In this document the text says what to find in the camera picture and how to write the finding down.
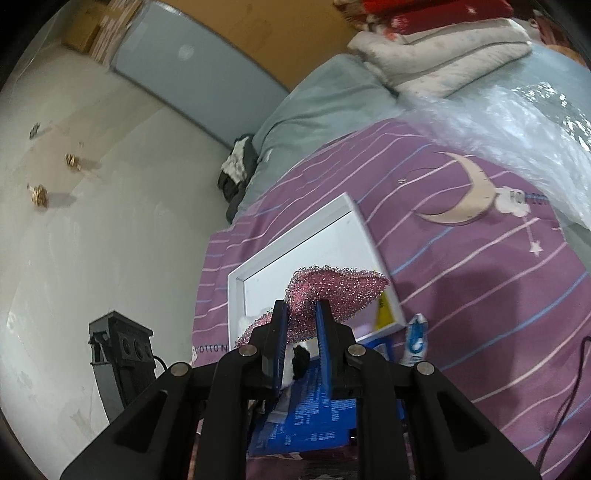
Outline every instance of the gray bedsheet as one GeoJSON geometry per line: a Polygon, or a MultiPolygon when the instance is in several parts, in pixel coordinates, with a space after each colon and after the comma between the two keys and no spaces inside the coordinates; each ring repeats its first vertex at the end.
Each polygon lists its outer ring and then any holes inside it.
{"type": "Polygon", "coordinates": [[[356,57],[333,57],[310,73],[256,133],[260,164],[235,219],[314,150],[403,111],[356,57]]]}

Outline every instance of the black cable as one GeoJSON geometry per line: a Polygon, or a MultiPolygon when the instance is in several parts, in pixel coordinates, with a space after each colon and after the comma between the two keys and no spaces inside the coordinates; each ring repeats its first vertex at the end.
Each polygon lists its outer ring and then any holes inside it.
{"type": "Polygon", "coordinates": [[[538,469],[539,472],[542,471],[542,465],[544,463],[546,453],[548,452],[548,449],[550,448],[550,444],[552,444],[552,440],[554,440],[554,437],[556,437],[556,435],[558,434],[558,431],[560,430],[560,427],[562,426],[564,419],[566,418],[566,416],[569,413],[570,407],[573,406],[574,398],[577,396],[577,392],[579,390],[579,385],[581,384],[581,379],[583,378],[583,364],[585,362],[585,344],[587,342],[591,342],[591,336],[585,337],[583,339],[583,341],[581,342],[579,370],[577,372],[577,380],[575,380],[573,390],[570,393],[570,395],[568,396],[569,402],[566,404],[566,408],[564,409],[564,412],[562,413],[560,420],[558,421],[556,427],[554,428],[554,430],[552,431],[552,433],[550,434],[550,436],[546,440],[546,443],[544,444],[544,446],[540,450],[540,454],[538,455],[538,459],[535,463],[535,467],[538,469]]]}
{"type": "Polygon", "coordinates": [[[152,355],[152,356],[154,357],[154,360],[158,360],[158,362],[160,362],[160,365],[162,365],[162,368],[164,368],[164,371],[166,372],[166,370],[168,370],[168,367],[164,363],[164,360],[162,360],[159,356],[156,356],[156,355],[152,355]]]}

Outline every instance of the purple bedsheet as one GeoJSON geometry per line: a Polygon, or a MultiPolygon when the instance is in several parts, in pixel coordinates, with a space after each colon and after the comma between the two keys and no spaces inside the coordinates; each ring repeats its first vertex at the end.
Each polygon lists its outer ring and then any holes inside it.
{"type": "MultiPolygon", "coordinates": [[[[469,160],[496,187],[528,199],[540,194],[498,166],[469,160]]],[[[448,211],[472,189],[462,164],[400,121],[325,145],[212,236],[197,292],[194,364],[217,361],[228,348],[228,273],[348,192],[407,319],[421,312],[430,321],[428,359],[535,462],[574,383],[580,342],[591,334],[591,281],[549,205],[518,205],[501,192],[462,226],[417,215],[448,211]]],[[[590,399],[586,375],[546,456],[545,480],[556,478],[591,430],[590,399]]]]}

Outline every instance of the red blanket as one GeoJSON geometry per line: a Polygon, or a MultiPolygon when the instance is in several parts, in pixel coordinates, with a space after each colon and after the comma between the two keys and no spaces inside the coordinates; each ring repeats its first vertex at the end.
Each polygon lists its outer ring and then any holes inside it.
{"type": "Polygon", "coordinates": [[[335,5],[346,17],[354,17],[400,11],[406,8],[426,7],[444,2],[446,0],[355,0],[342,3],[337,0],[335,5]]]}
{"type": "Polygon", "coordinates": [[[505,0],[456,0],[422,9],[368,15],[367,20],[370,30],[376,25],[386,25],[392,33],[410,35],[457,23],[510,18],[512,15],[513,8],[505,0]]]}

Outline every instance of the folded blanket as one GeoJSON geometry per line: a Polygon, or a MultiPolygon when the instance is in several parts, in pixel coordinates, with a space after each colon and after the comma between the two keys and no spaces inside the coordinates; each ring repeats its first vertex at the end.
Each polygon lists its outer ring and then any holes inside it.
{"type": "Polygon", "coordinates": [[[409,73],[432,69],[478,48],[530,39],[522,26],[507,18],[452,25],[412,37],[401,36],[390,41],[372,32],[359,32],[348,47],[379,67],[389,85],[397,85],[406,81],[409,73]]]}
{"type": "Polygon", "coordinates": [[[500,43],[473,51],[425,72],[397,76],[390,79],[379,67],[366,62],[365,66],[380,81],[399,93],[443,98],[493,70],[531,52],[531,42],[500,43]]]}
{"type": "Polygon", "coordinates": [[[456,0],[406,12],[368,15],[358,28],[375,31],[385,26],[385,34],[412,34],[432,28],[491,18],[510,18],[513,8],[505,0],[456,0]]]}

